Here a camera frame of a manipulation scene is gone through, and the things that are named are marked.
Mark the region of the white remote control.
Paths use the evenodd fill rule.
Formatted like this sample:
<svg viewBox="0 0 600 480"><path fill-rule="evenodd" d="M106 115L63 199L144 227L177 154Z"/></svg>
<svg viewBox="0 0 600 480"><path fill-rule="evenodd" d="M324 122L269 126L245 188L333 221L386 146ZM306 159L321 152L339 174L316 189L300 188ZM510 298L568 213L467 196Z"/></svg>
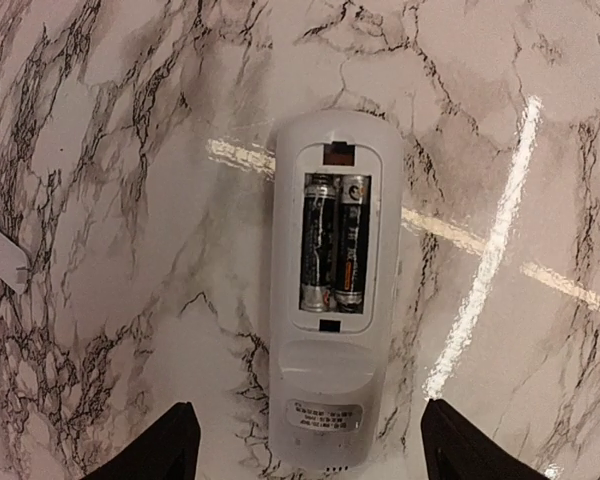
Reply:
<svg viewBox="0 0 600 480"><path fill-rule="evenodd" d="M300 308L304 188L309 174L336 189L330 309ZM371 177L362 314L334 296L341 177ZM403 180L399 132L369 114L298 116L276 137L272 218L269 446L289 465L326 473L367 458L379 419L397 275Z"/></svg>

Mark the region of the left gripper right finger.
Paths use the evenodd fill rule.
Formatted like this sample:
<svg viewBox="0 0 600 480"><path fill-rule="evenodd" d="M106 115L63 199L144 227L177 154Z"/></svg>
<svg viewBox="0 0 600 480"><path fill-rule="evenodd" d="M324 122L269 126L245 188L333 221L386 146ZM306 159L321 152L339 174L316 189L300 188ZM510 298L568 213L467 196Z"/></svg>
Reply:
<svg viewBox="0 0 600 480"><path fill-rule="evenodd" d="M543 480L443 399L429 400L420 423L432 480Z"/></svg>

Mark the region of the white battery cover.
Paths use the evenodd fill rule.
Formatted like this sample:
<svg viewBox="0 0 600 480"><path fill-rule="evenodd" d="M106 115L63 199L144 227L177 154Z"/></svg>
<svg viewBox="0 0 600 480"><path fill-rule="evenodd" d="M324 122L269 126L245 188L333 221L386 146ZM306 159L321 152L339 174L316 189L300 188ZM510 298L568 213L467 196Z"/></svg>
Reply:
<svg viewBox="0 0 600 480"><path fill-rule="evenodd" d="M29 259L24 250L0 231L0 280L17 294L28 286Z"/></svg>

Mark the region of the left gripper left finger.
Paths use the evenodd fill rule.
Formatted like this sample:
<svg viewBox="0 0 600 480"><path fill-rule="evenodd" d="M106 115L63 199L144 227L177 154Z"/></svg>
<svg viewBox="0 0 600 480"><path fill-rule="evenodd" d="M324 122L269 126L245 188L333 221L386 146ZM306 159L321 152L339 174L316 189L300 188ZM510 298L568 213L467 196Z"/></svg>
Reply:
<svg viewBox="0 0 600 480"><path fill-rule="evenodd" d="M201 428L191 402L177 402L85 480L194 480Z"/></svg>

